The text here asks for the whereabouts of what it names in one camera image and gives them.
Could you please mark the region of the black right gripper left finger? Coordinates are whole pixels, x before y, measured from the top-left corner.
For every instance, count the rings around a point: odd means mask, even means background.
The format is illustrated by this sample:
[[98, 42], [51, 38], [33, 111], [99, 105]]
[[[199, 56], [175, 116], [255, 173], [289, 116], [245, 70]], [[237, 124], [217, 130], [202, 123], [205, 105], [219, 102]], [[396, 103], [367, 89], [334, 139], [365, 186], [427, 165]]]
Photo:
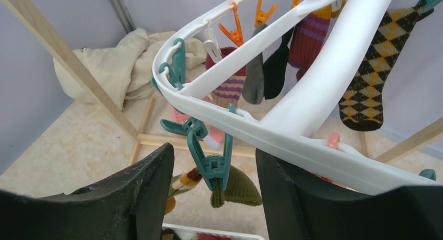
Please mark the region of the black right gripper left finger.
[[165, 143], [139, 162], [68, 195], [1, 191], [1, 239], [160, 239], [174, 165]]

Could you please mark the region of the olive green orange sock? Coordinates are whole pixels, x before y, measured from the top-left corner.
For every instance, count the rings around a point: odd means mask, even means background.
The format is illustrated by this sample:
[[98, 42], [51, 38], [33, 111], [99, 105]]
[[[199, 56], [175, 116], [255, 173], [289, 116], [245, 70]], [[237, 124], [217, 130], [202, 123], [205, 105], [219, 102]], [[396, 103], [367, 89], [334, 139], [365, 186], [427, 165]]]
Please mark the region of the olive green orange sock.
[[[195, 188], [202, 180], [202, 175], [194, 168], [187, 173], [173, 176], [167, 196], [165, 214], [176, 206], [175, 196]], [[215, 188], [211, 194], [211, 206], [220, 208], [225, 202], [244, 204], [252, 207], [261, 205], [262, 197], [252, 180], [241, 170], [231, 166], [227, 188]]]

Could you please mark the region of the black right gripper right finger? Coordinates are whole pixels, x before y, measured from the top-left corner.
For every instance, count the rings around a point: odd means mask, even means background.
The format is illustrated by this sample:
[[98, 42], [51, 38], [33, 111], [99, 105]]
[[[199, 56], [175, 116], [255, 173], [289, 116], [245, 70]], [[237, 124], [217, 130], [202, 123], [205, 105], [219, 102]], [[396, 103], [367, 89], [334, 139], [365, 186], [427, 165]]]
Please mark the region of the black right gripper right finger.
[[270, 239], [442, 239], [442, 187], [370, 196], [257, 150]]

